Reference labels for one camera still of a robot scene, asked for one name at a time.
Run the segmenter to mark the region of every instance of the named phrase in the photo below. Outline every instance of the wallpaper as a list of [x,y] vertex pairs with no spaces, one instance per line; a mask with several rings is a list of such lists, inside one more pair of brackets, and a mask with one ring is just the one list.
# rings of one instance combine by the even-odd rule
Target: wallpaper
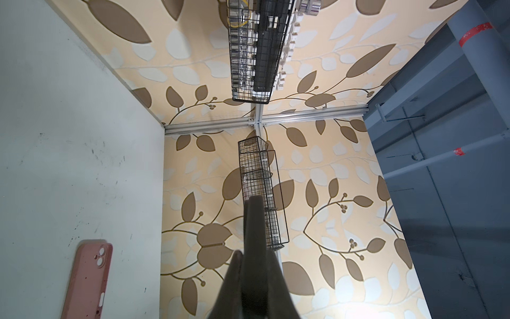
[[[223,0],[49,0],[161,122],[246,116]],[[368,102],[466,0],[323,0],[264,113]]]
[[[282,240],[289,241],[280,253],[301,317],[430,319],[364,122],[319,120],[263,132],[276,150],[273,191]],[[207,317],[233,250],[243,248],[237,142],[253,134],[166,138],[161,318]]]

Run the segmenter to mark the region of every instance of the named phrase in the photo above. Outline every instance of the black wire basket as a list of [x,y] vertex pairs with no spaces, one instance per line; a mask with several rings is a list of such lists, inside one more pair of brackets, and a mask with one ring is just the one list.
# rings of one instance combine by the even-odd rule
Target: black wire basket
[[271,98],[294,0],[227,0],[232,99]]
[[[268,248],[277,251],[283,248],[284,243],[288,243],[289,241],[282,242],[280,236],[280,229],[283,229],[283,225],[278,224],[278,214],[276,212],[277,208],[271,181],[271,177],[273,176],[273,173],[270,171],[271,158],[276,161],[276,171],[278,172],[276,152],[268,151],[268,144],[259,136],[239,141],[238,147],[243,202],[246,203],[250,196],[253,195],[261,195],[263,197],[266,221],[266,245]],[[283,217],[285,221],[285,231],[287,233],[287,238],[289,238],[285,209],[283,209]]]

